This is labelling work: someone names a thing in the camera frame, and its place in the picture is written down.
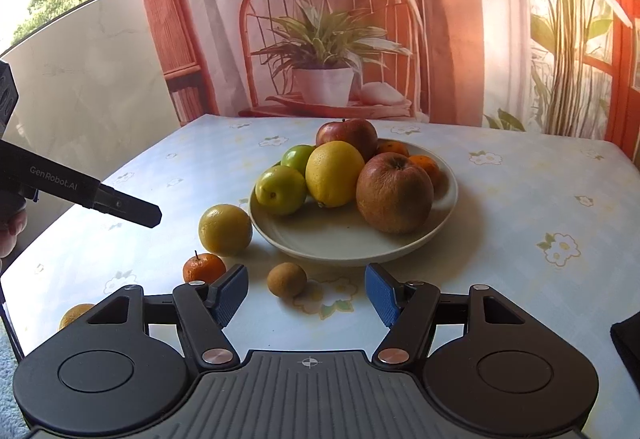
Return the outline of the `person left hand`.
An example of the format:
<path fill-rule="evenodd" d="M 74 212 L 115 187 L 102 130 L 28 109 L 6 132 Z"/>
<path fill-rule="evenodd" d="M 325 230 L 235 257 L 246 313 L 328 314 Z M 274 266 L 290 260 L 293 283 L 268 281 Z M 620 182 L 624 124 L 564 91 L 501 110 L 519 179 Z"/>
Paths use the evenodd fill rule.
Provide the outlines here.
<path fill-rule="evenodd" d="M 6 259 L 12 254 L 17 239 L 27 227 L 27 212 L 25 208 L 14 214 L 8 222 L 2 222 L 0 230 L 0 259 L 1 271 L 6 271 Z"/>

